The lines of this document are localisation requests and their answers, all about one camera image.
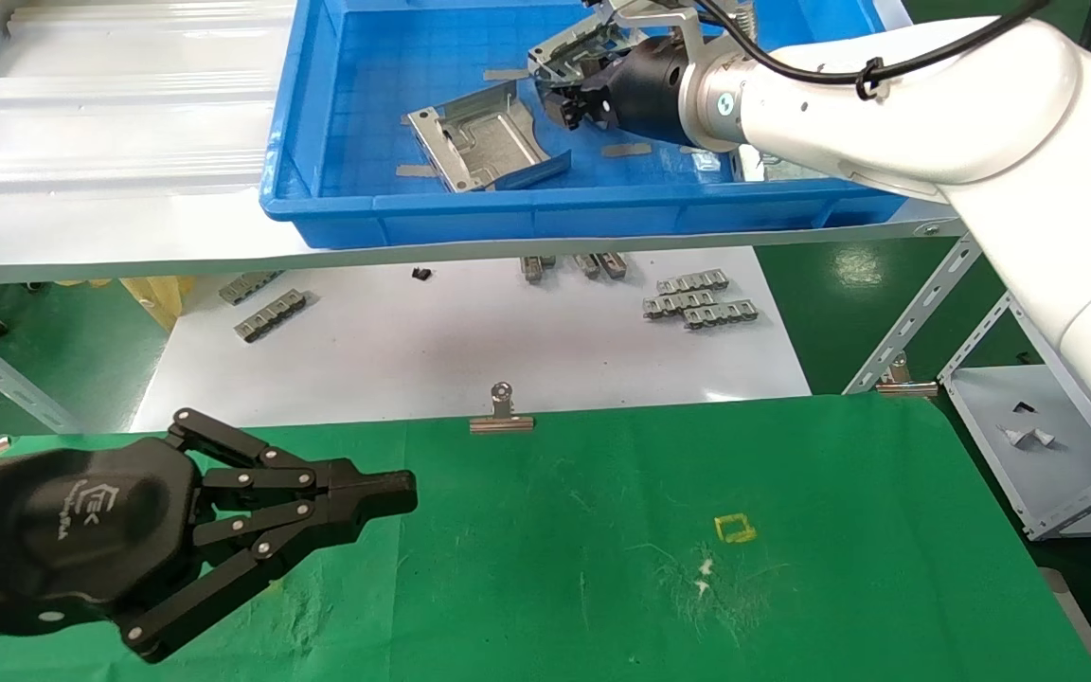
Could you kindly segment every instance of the white panel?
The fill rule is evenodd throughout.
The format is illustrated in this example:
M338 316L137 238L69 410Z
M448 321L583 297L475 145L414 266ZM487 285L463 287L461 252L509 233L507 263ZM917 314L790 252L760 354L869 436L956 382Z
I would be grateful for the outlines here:
M627 261L619 284L568 258L540 285L515 260L429 263L427 282L410 266L298 271L238 307L217 297L229 276L203 277L133 431L165 430L181 406L238 427L489 414L497 381L526 414L810 394L751 248ZM656 279L712 267L733 280L719 299L752 298L760 319L702 332L643 320ZM290 288L319 299L255 344L235 335Z

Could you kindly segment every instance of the metal bracket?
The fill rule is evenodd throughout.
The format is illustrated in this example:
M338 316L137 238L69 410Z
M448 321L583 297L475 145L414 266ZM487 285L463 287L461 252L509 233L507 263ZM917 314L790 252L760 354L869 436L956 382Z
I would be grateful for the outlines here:
M477 416L470 420L471 433L506 433L532 431L536 420L531 416L512 414L512 385L501 381L491 387L491 416Z
M958 238L957 244L954 244L948 254L945 254L945 259L940 261L932 276L928 276L922 288L916 291L912 302L908 303L903 314L891 326L890 332L886 333L883 342L875 347L874 352L870 355L861 369L858 369L858 374L853 375L849 385L846 385L841 392L844 396L868 392L874 387L874 384L890 368L895 355L907 348L912 337L921 332L923 323L927 322L937 306L944 301L945 295L958 285L958 280L962 279L974 261L979 260L981 252L982 250L975 244L974 238L970 234Z

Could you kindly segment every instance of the white shelf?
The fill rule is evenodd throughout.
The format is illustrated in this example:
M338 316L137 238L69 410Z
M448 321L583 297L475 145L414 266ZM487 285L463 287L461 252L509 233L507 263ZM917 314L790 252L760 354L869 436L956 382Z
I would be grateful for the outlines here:
M1091 427L1046 366L958 368L944 381L1008 501L1031 539L1091 535L1091 514L1058 528L1091 506ZM1017 403L1035 412L1015 412ZM1021 448L1012 431L1042 428L1055 435L1048 448L1036 441Z
M793 346L751 248L627 255L622 282L588 280L559 259L541 284L519 261L286 272L241 306L208 276L188 298L133 431L165 430L179 407L236 427L490 414L507 381L523 414L808 396ZM687 332L643 319L655 282L715 267L722 301L752 298L755 322ZM233 325L289 289L311 306L245 344Z

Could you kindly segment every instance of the metal shelf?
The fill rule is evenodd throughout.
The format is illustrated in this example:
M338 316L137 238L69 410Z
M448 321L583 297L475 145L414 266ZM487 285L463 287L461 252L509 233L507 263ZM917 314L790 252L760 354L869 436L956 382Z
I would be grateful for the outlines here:
M960 368L943 383L1030 539L1091 535L1091 427L1046 366ZM1035 412L1014 411L1018 403ZM1002 431L1055 435L1015 446Z

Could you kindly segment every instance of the metal clip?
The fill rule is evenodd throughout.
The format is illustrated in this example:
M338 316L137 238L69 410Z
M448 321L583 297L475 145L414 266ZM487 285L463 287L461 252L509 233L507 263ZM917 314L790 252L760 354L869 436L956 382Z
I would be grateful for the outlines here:
M504 433L532 431L536 423L531 416L512 414L512 385L501 381L491 387L491 416L477 416L470 420L471 433Z

